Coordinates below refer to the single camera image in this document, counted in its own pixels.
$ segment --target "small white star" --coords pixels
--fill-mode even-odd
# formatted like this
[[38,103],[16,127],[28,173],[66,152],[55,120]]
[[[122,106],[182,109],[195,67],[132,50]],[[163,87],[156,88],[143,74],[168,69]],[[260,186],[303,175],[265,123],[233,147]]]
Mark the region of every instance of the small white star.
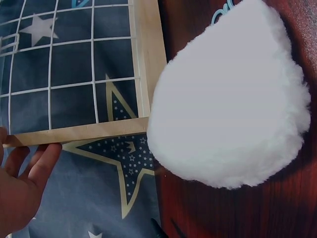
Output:
[[[42,37],[51,37],[53,18],[42,20],[38,16],[33,15],[32,25],[20,30],[22,33],[31,34],[32,47],[35,46]],[[53,38],[57,38],[57,34],[53,33]]]

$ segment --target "blue fabric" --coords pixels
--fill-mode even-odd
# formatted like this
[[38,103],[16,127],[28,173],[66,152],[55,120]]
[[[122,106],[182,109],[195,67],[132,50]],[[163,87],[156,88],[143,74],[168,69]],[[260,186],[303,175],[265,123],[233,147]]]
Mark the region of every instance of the blue fabric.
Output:
[[[91,0],[59,0],[50,59],[50,37],[34,40],[30,27],[53,23],[56,0],[26,0],[19,27],[20,42],[14,54],[11,96],[11,133],[47,130],[49,62],[51,86],[87,83],[106,78],[134,77],[131,40],[101,40],[94,43],[91,59]],[[127,0],[96,0],[96,5],[127,4]],[[0,3],[0,36],[17,31],[22,0]],[[35,18],[33,14],[42,14]],[[94,38],[129,37],[127,6],[95,9]],[[1,94],[9,92],[12,55],[0,57]],[[96,84],[99,122],[135,118],[138,115],[133,80]],[[52,128],[95,123],[91,84],[51,90]],[[8,97],[0,101],[0,123],[8,128]],[[159,221],[153,157],[146,135],[95,141],[70,142],[63,151],[29,225],[13,238],[149,238],[154,237],[151,218]],[[21,170],[36,147],[31,148]]]

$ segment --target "black object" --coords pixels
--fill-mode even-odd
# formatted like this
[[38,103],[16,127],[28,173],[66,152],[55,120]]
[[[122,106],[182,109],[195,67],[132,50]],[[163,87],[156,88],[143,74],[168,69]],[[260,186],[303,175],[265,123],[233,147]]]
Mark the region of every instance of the black object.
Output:
[[163,231],[155,219],[151,218],[151,223],[155,230],[155,238],[168,238],[167,234]]

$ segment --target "wooden surface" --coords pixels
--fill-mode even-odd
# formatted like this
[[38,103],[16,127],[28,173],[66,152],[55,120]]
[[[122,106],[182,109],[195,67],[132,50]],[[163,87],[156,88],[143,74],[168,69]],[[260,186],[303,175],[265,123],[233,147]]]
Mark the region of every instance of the wooden surface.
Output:
[[[210,24],[225,0],[158,0],[167,59]],[[282,15],[293,56],[312,94],[312,126],[298,158],[257,187],[214,189],[158,175],[163,229],[170,238],[317,237],[317,1],[267,0]]]

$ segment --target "wooden frame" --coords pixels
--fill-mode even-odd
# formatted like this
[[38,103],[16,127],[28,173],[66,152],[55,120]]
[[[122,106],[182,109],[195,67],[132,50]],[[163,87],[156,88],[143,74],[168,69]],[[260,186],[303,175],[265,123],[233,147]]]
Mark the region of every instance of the wooden frame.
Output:
[[166,65],[158,1],[129,0],[129,17],[133,63],[135,65],[137,60],[139,65],[134,67],[134,72],[140,76],[135,80],[138,118],[9,135],[5,147],[63,143],[146,132],[154,89]]

